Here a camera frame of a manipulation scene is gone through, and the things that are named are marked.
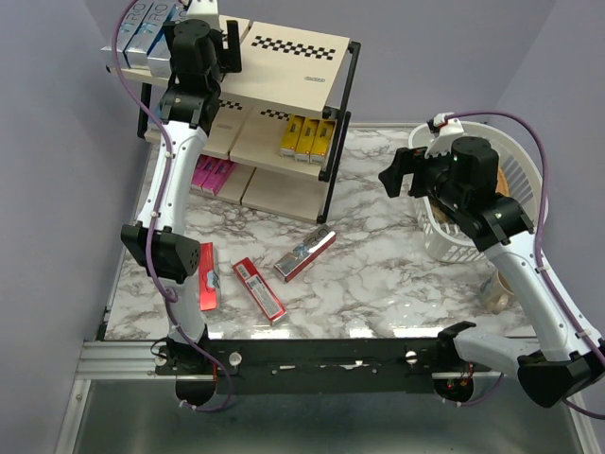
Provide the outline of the pink toothpaste box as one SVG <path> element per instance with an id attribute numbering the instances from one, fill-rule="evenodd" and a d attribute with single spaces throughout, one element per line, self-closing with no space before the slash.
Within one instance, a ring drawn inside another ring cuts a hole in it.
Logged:
<path id="1" fill-rule="evenodd" d="M 220 160 L 216 163 L 213 171 L 204 181 L 201 189 L 205 194 L 216 196 L 222 186 L 227 182 L 231 173 L 236 167 L 236 163 L 228 160 Z"/>
<path id="2" fill-rule="evenodd" d="M 206 180 L 221 163 L 222 161 L 216 157 L 200 155 L 194 169 L 194 174 L 191 181 L 191 189 L 193 191 L 201 192 Z"/>

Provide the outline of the yellow toothpaste box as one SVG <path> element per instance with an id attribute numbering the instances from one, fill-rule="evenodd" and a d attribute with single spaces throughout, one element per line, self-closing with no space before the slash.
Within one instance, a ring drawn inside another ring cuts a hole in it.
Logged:
<path id="1" fill-rule="evenodd" d="M 321 120 L 309 152 L 311 164 L 322 165 L 332 142 L 336 122 L 334 120 Z"/>
<path id="2" fill-rule="evenodd" d="M 318 119 L 306 118 L 303 121 L 299 140 L 295 148 L 296 161 L 310 162 L 311 149 L 315 141 L 319 124 L 320 122 Z"/>
<path id="3" fill-rule="evenodd" d="M 296 161 L 307 162 L 308 157 L 297 151 L 305 118 L 300 115 L 291 115 L 287 122 L 280 145 L 282 157 L 293 158 Z"/>

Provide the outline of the silver blue R&O box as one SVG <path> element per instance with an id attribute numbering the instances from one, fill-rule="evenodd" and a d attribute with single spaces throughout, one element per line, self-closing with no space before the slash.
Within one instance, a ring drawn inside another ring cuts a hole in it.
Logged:
<path id="1" fill-rule="evenodd" d="M 147 57 L 162 36 L 162 26 L 175 11 L 174 1 L 153 1 L 141 25 L 126 48 L 129 68 L 142 69 L 147 66 Z"/>

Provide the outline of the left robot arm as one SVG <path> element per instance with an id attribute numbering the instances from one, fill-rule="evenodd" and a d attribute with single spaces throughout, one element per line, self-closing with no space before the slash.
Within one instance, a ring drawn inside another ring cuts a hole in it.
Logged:
<path id="1" fill-rule="evenodd" d="M 164 298 L 168 337 L 182 343 L 177 362 L 190 374 L 202 372 L 210 359 L 200 344 L 206 322 L 199 309 L 195 276 L 199 242 L 184 233 L 185 208 L 196 163 L 220 107 L 221 81 L 242 70 L 239 25 L 221 32 L 200 19 L 167 22 L 163 31 L 170 52 L 171 76 L 150 119 L 161 134 L 147 201 L 121 240 Z"/>

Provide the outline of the blue metallic toothpaste box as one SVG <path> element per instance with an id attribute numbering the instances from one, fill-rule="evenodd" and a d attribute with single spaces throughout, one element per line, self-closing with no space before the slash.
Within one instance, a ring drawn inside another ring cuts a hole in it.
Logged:
<path id="1" fill-rule="evenodd" d="M 161 29 L 158 30 L 154 44 L 147 55 L 147 66 L 153 77 L 168 79 L 171 75 L 170 51 Z"/>

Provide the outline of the red R&O toothpaste box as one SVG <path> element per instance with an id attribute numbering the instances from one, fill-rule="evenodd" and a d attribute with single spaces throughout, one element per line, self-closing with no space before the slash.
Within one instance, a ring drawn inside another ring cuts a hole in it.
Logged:
<path id="1" fill-rule="evenodd" d="M 199 309 L 202 312 L 218 309 L 221 289 L 217 252 L 212 242 L 200 244 Z"/>

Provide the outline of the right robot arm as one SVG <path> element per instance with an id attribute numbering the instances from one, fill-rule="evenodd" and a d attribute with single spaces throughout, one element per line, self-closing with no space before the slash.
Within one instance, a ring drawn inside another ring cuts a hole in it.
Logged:
<path id="1" fill-rule="evenodd" d="M 463 136 L 441 156 L 399 148 L 379 174 L 390 198 L 428 197 L 497 268 L 524 309 L 537 343 L 497 336 L 474 323 L 443 329 L 435 347 L 441 368 L 478 363 L 516 377 L 537 405 L 551 408 L 604 376 L 604 339 L 580 316 L 546 269 L 537 232 L 521 204 L 497 192 L 499 155 L 486 139 Z"/>

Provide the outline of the pink toothpaste box back side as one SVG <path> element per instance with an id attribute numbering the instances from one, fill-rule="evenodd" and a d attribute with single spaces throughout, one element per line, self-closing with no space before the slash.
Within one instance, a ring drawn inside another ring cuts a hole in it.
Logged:
<path id="1" fill-rule="evenodd" d="M 236 163 L 228 160 L 220 160 L 216 163 L 213 171 L 204 181 L 201 189 L 205 194 L 216 196 L 222 186 L 227 182 L 231 173 L 236 167 Z"/>

